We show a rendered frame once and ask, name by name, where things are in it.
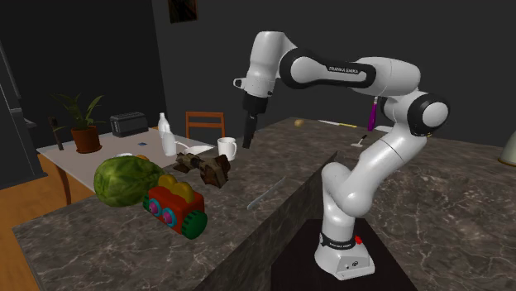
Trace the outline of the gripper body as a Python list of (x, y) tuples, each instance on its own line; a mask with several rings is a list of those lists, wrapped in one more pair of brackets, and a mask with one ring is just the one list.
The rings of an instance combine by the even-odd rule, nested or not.
[(256, 97), (250, 95), (247, 92), (244, 92), (244, 97), (242, 99), (242, 107), (250, 115), (256, 116), (258, 114), (265, 113), (267, 104), (268, 98)]

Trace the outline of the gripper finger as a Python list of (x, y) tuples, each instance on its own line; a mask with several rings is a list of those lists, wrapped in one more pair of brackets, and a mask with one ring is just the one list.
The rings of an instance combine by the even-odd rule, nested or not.
[(254, 133), (256, 131), (257, 124), (257, 115), (248, 113), (245, 122), (245, 130), (244, 130), (244, 138), (242, 142), (242, 147), (249, 149), (251, 146), (251, 141), (254, 137)]

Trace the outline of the white mug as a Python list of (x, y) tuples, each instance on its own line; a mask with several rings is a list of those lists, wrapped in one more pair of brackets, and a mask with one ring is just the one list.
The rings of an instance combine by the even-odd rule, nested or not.
[(236, 139), (232, 137), (222, 137), (217, 140), (217, 148), (219, 155), (225, 155), (229, 161), (236, 158), (237, 144)]

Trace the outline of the brown wooden chair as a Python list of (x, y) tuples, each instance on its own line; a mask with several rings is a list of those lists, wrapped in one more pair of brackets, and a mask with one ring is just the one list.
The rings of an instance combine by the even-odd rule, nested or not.
[[(216, 122), (191, 122), (191, 117), (206, 117), (206, 118), (218, 118), (219, 123)], [(187, 138), (190, 138), (190, 128), (219, 128), (222, 133), (222, 137), (226, 136), (225, 130), (225, 117), (223, 112), (186, 112), (185, 113), (185, 134)]]

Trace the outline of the brown figure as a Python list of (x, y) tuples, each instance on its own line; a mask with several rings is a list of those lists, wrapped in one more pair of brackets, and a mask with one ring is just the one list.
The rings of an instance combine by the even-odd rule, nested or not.
[(174, 169), (186, 174), (191, 169), (198, 169), (205, 184), (222, 188), (228, 181), (231, 165), (226, 155), (203, 159), (197, 155), (179, 153)]

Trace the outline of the yellow and white pen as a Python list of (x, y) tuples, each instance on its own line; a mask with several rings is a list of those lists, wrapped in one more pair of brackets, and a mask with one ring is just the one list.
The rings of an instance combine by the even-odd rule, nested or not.
[(326, 120), (318, 120), (318, 121), (329, 124), (329, 125), (334, 125), (334, 126), (346, 126), (346, 127), (350, 127), (350, 128), (357, 128), (356, 125), (342, 123), (342, 122), (332, 122), (332, 121), (326, 121)]

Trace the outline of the red toy car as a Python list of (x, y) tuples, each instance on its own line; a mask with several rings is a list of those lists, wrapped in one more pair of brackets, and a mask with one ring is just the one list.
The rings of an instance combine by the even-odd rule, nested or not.
[(203, 195), (171, 174), (159, 177), (158, 185), (148, 191), (142, 204), (158, 220), (190, 240), (200, 236), (208, 223)]

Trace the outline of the black toaster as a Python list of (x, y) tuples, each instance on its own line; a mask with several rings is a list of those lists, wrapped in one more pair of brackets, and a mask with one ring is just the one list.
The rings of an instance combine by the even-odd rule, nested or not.
[(116, 137), (133, 136), (149, 130), (146, 115), (129, 112), (110, 116), (112, 134)]

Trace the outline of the green cabbage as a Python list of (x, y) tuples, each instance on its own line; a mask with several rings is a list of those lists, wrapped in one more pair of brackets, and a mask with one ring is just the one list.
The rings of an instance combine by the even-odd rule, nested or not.
[(158, 185), (165, 171), (149, 160), (134, 155), (104, 160), (97, 167), (93, 185), (98, 199), (110, 207), (128, 207), (143, 201), (148, 190)]

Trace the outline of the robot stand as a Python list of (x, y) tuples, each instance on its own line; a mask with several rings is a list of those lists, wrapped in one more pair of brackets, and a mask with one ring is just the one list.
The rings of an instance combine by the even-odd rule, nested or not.
[(375, 263), (373, 274), (339, 280), (321, 270), (314, 252), (322, 228), (320, 219), (307, 220), (271, 266), (270, 291), (418, 291), (364, 218), (356, 234)]

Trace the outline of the potted green plant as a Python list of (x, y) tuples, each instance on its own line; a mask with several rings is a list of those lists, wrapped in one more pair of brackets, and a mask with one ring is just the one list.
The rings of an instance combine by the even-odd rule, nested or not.
[(52, 99), (64, 107), (74, 121), (73, 126), (70, 127), (70, 132), (76, 145), (76, 151), (80, 154), (88, 154), (102, 148), (97, 124), (103, 123), (103, 121), (94, 121), (91, 114), (94, 108), (99, 107), (98, 102), (103, 98), (103, 95), (94, 98), (85, 113), (82, 113), (79, 109), (79, 96), (80, 94), (77, 94), (72, 98), (64, 94), (50, 95)]

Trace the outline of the white dining table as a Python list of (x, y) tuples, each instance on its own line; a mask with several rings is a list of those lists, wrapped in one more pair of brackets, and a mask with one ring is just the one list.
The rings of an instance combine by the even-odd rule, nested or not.
[(152, 162), (164, 168), (175, 162), (176, 156), (166, 156), (162, 149), (159, 132), (150, 128), (146, 132), (127, 137), (115, 137), (112, 133), (99, 136), (102, 148), (99, 151), (80, 154), (76, 151), (73, 141), (63, 143), (63, 150), (57, 145), (49, 145), (38, 148), (37, 151), (46, 159), (54, 163), (63, 185), (66, 204), (71, 204), (71, 192), (67, 174), (85, 185), (91, 191), (93, 188), (93, 176), (96, 168), (106, 159), (120, 153), (132, 153), (145, 155)]

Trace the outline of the dark cabinet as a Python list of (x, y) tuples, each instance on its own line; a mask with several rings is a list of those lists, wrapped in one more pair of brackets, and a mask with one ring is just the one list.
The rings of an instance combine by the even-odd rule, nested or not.
[(29, 132), (36, 124), (24, 118), (20, 99), (0, 41), (0, 189), (47, 175), (41, 167)]

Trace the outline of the pale dome-shaped lamp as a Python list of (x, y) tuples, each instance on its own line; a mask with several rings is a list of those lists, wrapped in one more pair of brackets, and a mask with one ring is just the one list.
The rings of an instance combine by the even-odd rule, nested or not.
[(516, 130), (507, 140), (498, 161), (502, 164), (516, 167)]

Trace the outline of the dark wall picture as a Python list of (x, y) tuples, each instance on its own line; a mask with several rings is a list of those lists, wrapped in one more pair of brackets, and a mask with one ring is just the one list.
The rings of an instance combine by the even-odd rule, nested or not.
[(197, 0), (167, 0), (170, 22), (180, 23), (198, 20)]

